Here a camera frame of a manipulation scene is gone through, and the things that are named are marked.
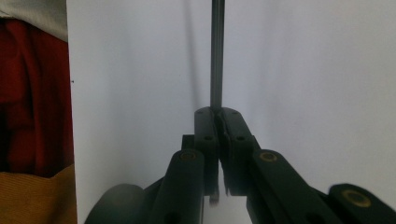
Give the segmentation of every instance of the white wall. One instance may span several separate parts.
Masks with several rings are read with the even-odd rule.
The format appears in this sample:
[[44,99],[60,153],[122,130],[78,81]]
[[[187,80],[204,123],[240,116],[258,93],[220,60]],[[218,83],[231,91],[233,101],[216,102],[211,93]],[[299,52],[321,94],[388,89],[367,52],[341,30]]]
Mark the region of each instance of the white wall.
[[[165,174],[209,105],[211,1],[68,0],[78,223]],[[223,103],[313,187],[396,208],[396,2],[226,1]],[[249,223],[221,196],[205,223]]]

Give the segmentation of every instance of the white backdrop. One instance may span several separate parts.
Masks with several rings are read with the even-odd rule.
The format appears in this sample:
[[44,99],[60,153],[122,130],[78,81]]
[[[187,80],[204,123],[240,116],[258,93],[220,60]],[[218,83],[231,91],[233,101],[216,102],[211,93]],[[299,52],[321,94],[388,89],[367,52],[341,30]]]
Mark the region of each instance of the white backdrop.
[[[209,105],[211,1],[67,10],[83,223],[110,187],[162,177],[193,133]],[[311,186],[352,183],[396,208],[396,2],[229,0],[225,14],[224,106]],[[205,223],[249,223],[245,202],[222,195]]]

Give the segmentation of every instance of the black mechanical arm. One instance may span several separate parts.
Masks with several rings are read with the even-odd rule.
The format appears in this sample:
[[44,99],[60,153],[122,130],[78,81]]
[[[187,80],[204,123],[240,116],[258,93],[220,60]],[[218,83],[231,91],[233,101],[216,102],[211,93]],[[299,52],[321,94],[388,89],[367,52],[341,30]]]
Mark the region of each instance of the black mechanical arm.
[[254,224],[396,223],[395,211],[365,189],[309,187],[282,155],[261,149],[238,111],[221,106],[224,0],[212,3],[210,107],[195,112],[194,134],[183,135],[162,179],[109,189],[86,223],[200,224],[204,196],[219,199],[219,161],[227,192],[247,196]]

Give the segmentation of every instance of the red cloth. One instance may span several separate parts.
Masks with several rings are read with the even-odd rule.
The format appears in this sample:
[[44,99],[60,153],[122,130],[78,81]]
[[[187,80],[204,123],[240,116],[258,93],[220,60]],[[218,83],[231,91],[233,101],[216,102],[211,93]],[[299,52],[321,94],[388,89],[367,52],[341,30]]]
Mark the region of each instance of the red cloth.
[[0,20],[0,171],[53,176],[73,161],[67,43]]

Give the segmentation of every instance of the black plastic part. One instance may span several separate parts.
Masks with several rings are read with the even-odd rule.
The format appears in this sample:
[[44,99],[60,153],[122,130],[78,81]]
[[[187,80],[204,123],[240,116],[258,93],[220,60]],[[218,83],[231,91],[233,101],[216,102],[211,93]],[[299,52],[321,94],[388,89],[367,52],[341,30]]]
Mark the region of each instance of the black plastic part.
[[219,133],[223,134],[222,138],[228,139],[228,143],[220,147],[225,185],[231,195],[246,196],[251,184],[248,170],[251,154],[259,150],[260,146],[238,111],[222,108],[221,118],[223,125],[217,127],[221,130]]
[[251,173],[276,223],[342,223],[279,153],[254,152]]
[[181,140],[181,150],[194,149],[194,139],[195,137],[193,134],[183,134],[183,138]]
[[255,186],[252,186],[247,193],[247,211],[253,224],[276,223],[270,208]]
[[210,107],[201,108],[194,114],[193,148],[205,156],[205,195],[213,195],[219,191],[219,139],[214,117]]
[[330,206],[345,223],[396,223],[395,211],[366,189],[350,184],[335,185],[328,198]]
[[89,213],[86,224],[140,224],[144,221],[145,192],[135,185],[109,189]]
[[201,224],[205,159],[197,150],[175,153],[163,178],[149,224]]
[[152,208],[157,198],[158,192],[160,191],[161,183],[163,178],[157,180],[152,185],[145,189],[145,202],[142,209],[142,223],[147,223],[152,212]]

